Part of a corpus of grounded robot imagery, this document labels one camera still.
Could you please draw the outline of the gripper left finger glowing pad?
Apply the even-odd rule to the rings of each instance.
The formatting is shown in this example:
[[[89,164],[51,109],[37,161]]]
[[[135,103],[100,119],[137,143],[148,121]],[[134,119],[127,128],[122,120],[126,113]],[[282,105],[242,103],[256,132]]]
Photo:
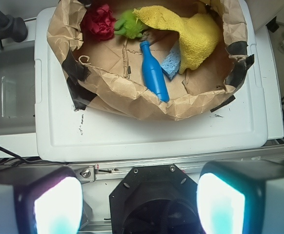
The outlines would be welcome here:
[[[67,166],[0,166],[0,234],[76,234],[82,185]]]

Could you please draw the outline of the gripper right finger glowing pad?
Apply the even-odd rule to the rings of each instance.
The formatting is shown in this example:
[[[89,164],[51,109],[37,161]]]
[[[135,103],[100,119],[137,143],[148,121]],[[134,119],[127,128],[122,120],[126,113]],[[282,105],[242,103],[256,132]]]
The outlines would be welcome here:
[[[207,234],[284,234],[284,160],[206,163],[197,208]]]

